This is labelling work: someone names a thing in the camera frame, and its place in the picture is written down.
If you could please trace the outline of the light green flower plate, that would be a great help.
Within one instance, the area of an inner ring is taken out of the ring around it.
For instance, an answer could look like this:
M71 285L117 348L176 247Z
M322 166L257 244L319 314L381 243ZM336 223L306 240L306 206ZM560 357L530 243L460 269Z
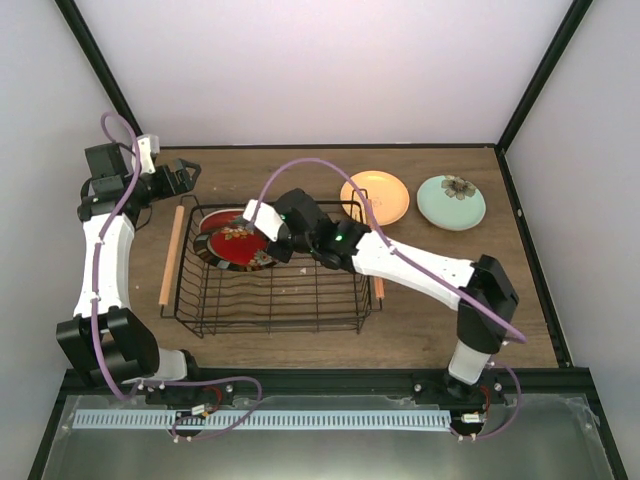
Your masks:
M487 211L481 191L472 182L456 175L439 175L425 180L418 188L416 202L427 221L449 231L465 231L478 226Z

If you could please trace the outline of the yellow orange plate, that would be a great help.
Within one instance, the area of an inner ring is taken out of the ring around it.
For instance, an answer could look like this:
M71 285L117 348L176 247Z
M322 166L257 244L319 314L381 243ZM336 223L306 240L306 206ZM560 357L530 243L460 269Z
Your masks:
M351 180L372 202L372 210L380 226L400 220L408 211L410 195L406 185L396 176L377 170L358 172ZM357 221L363 220L363 203L349 182L340 191L345 212Z

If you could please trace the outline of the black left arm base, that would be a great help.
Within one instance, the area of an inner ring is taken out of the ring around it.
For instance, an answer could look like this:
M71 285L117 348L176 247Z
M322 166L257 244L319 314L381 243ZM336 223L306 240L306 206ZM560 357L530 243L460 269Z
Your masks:
M145 393L148 405L164 405L171 408L193 407L200 404L230 405L233 391L228 384L198 387L165 386Z

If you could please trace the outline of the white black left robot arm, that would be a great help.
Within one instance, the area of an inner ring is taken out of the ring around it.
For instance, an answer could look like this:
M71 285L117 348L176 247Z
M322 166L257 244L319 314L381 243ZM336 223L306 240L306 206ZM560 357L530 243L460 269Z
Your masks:
M129 259L136 225L153 202L190 192L201 172L182 159L173 167L156 165L155 135L142 135L124 159L118 143L86 149L90 177L80 190L77 209L85 237L85 262L73 316L56 327L56 340L80 380L89 387L139 379L169 381L181 403L196 402L203 377L188 369L189 354L159 347L133 313L129 298Z

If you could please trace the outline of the red floral plate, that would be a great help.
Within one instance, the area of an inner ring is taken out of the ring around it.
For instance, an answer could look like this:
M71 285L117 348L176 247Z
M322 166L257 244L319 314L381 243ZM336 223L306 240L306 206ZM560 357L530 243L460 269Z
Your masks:
M244 226L214 231L207 244L218 268L251 272L271 268L277 261L266 253L264 236Z

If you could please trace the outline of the black rimmed cream plate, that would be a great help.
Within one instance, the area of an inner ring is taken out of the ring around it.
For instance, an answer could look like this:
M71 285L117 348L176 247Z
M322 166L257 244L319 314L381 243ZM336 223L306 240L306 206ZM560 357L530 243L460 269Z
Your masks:
M212 240L214 231L200 233L193 240L193 251L205 264L220 270L232 270L232 263L214 252Z

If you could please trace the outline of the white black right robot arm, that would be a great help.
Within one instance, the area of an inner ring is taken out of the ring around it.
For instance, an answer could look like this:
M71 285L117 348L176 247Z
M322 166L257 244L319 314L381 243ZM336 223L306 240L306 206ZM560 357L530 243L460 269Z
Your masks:
M453 310L457 342L444 389L455 402L468 402L479 392L480 377L505 340L524 339L511 324L519 297L491 256L445 257L391 240L371 223L334 221L301 189L272 205L247 207L244 216L266 238L267 254L280 262L293 253L308 254L328 269L388 280Z

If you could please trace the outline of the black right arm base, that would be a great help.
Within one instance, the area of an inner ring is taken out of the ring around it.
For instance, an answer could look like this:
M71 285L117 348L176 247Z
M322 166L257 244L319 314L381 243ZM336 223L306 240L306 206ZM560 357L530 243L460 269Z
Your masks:
M445 369L420 370L411 376L411 383L417 403L449 411L449 429L457 437L471 441L489 433L491 407L506 403L504 396L483 379L467 385Z

